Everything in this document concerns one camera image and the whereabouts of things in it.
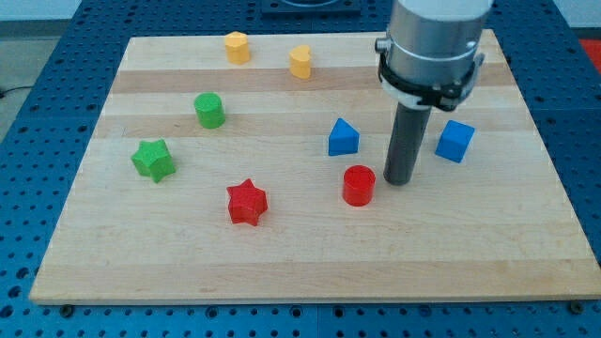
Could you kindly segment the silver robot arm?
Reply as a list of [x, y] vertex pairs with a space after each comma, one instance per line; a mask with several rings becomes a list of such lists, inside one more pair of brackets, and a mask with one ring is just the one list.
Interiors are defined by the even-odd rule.
[[375, 42], [382, 88], [410, 110], [454, 110], [475, 87], [491, 8], [491, 0], [394, 0]]

